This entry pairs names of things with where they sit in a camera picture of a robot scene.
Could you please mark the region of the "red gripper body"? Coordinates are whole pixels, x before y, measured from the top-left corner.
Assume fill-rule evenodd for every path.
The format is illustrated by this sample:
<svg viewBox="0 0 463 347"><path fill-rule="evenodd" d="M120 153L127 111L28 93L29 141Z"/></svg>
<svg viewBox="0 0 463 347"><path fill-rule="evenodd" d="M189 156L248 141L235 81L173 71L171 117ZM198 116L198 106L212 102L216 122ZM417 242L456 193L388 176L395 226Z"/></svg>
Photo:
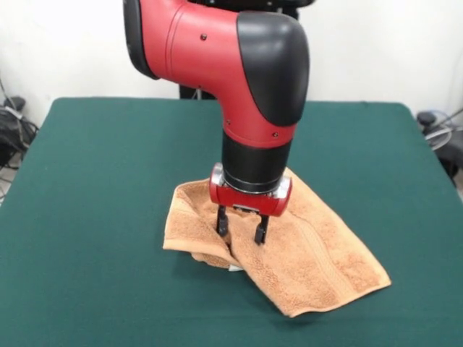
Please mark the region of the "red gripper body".
<svg viewBox="0 0 463 347"><path fill-rule="evenodd" d="M292 180L282 180L277 189L265 194L248 194L227 185L208 182L211 201L225 207L238 207L261 215L279 217L286 209L292 193Z"/></svg>

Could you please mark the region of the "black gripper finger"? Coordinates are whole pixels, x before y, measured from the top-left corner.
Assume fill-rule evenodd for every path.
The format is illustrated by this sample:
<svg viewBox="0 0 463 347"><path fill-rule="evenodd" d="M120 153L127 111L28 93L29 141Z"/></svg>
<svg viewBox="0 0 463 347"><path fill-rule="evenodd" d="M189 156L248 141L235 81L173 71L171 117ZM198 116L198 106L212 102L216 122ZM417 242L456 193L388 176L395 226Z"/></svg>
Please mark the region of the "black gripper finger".
<svg viewBox="0 0 463 347"><path fill-rule="evenodd" d="M256 228L254 242L256 244L264 244L268 230L270 217L268 215L260 215L260 222Z"/></svg>
<svg viewBox="0 0 463 347"><path fill-rule="evenodd" d="M229 220L226 215L226 207L223 205L218 206L216 232L219 236L226 236L228 234Z"/></svg>

